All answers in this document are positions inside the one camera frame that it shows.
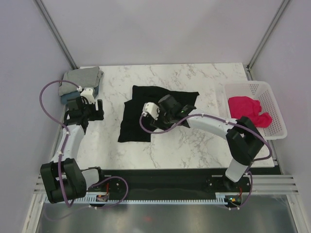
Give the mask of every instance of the white marble surface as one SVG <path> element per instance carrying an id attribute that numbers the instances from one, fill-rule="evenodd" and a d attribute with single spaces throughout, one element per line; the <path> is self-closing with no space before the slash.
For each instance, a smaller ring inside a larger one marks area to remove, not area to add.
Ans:
<path id="1" fill-rule="evenodd" d="M 104 169 L 216 168 L 228 167 L 227 142 L 213 134 L 177 127 L 152 135 L 151 143 L 119 143 L 124 102 L 131 99 L 133 85 L 156 85 L 175 91 L 198 91 L 195 106 L 206 113 L 227 117 L 221 85 L 246 80 L 242 64 L 189 64 L 101 67 L 105 72 L 98 99 L 103 100 L 104 121 L 90 122 L 81 142 L 80 168 Z M 266 146 L 258 157 L 268 155 Z M 253 166 L 272 167 L 272 159 Z"/>

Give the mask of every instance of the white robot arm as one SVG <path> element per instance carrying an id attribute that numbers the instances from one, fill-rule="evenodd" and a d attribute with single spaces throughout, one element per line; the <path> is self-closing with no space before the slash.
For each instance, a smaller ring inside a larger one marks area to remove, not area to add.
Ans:
<path id="1" fill-rule="evenodd" d="M 153 118 L 151 125 L 167 131 L 174 124 L 180 124 L 213 133 L 227 140 L 233 158 L 225 176 L 231 182 L 236 183 L 240 180 L 264 145 L 249 131 L 239 128 L 242 126 L 260 135 L 247 117 L 232 119 L 207 115 L 194 106 L 182 106 L 170 95 L 160 99 L 157 104 L 149 102 L 143 108 L 142 115 L 150 115 Z"/>

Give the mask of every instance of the stack of folded clothes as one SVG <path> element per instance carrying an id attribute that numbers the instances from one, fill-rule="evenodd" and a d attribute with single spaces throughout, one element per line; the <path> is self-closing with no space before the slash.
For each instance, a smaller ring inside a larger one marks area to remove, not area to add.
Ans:
<path id="1" fill-rule="evenodd" d="M 99 82 L 104 73 L 99 70 L 99 67 L 75 69 L 64 74 L 63 80 L 72 81 L 75 84 L 85 87 L 94 88 L 94 97 L 99 92 Z M 76 87 L 70 83 L 61 83 L 58 89 L 58 95 L 61 97 L 62 104 L 67 104 L 67 100 L 79 97 L 79 92 Z"/>

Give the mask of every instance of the red cloth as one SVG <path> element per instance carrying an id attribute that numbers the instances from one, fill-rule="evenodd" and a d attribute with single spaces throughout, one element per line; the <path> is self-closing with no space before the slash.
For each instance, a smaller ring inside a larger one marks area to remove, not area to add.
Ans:
<path id="1" fill-rule="evenodd" d="M 229 98 L 228 104 L 232 118 L 248 117 L 256 127 L 261 128 L 267 128 L 272 122 L 268 113 L 259 115 L 261 112 L 259 100 L 253 100 L 247 96 L 236 96 Z"/>

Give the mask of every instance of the white plastic basket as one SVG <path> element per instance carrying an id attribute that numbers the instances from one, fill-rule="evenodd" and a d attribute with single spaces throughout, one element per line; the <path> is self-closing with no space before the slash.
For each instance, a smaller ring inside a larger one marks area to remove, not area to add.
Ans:
<path id="1" fill-rule="evenodd" d="M 287 136 L 283 117 L 268 83 L 259 81 L 225 83 L 224 94 L 228 117 L 231 117 L 228 99 L 234 96 L 247 96 L 254 100 L 259 100 L 262 107 L 261 113 L 267 112 L 272 117 L 272 123 L 268 128 L 258 128 L 261 135 L 266 140 L 281 139 Z"/>

